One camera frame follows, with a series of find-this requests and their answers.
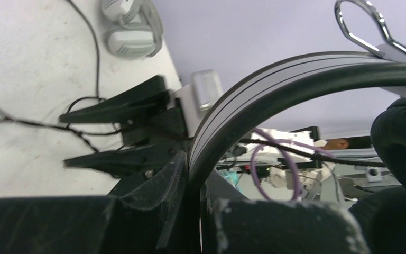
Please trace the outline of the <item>grey white headphones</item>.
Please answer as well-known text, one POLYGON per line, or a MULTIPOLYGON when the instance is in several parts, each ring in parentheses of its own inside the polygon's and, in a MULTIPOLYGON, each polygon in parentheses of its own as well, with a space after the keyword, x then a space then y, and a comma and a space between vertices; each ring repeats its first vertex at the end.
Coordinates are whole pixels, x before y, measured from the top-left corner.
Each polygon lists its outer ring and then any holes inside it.
POLYGON ((101 1, 103 16, 114 27, 106 35, 108 51, 128 59, 152 58, 163 46, 163 24, 149 0, 101 1))

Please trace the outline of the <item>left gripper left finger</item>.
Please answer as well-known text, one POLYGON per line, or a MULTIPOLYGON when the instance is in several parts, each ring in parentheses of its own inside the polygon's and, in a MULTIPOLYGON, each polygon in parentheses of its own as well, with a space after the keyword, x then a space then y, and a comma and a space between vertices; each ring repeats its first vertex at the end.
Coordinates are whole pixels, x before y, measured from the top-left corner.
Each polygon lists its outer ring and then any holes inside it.
POLYGON ((175 228, 186 181, 178 152, 122 197, 0 198, 0 253, 186 253, 175 228))

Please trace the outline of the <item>black white striped headphones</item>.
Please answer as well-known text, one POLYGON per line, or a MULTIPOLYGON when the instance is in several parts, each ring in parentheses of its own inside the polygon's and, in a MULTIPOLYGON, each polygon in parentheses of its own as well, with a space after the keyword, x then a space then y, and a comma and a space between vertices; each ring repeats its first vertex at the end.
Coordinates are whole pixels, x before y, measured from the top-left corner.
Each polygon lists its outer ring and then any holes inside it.
MULTIPOLYGON (((335 16, 346 38, 363 52, 317 52, 288 58, 247 76, 227 91, 206 114, 189 153, 187 193, 195 194, 221 157, 242 137, 270 117, 314 98, 347 90, 378 87, 406 98, 406 46, 394 40, 384 17, 368 1, 355 1, 380 29, 385 44, 375 47, 354 36, 344 22, 341 1, 335 16)), ((383 190, 358 202, 348 211, 368 238, 378 221, 394 230, 389 220, 401 213, 406 220, 406 106, 378 116, 371 128, 377 153, 402 187, 383 190)))

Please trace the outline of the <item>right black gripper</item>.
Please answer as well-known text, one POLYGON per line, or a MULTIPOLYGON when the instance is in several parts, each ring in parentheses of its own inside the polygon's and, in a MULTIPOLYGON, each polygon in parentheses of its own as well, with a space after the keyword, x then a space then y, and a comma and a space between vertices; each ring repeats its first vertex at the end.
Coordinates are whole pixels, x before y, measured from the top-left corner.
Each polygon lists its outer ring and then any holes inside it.
POLYGON ((61 123, 124 123, 124 147, 180 141, 188 150, 205 115, 222 96, 217 71, 191 74, 190 84, 168 91, 163 76, 143 83, 97 105, 59 116, 61 123))

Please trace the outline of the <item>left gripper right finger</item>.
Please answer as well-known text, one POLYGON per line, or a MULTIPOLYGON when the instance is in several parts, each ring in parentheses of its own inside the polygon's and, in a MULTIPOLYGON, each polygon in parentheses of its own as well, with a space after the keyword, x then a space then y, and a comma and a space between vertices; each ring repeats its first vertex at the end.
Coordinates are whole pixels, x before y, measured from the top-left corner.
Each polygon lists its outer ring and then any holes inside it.
POLYGON ((354 217, 323 202, 253 201, 217 172, 201 189, 203 253, 369 253, 354 217))

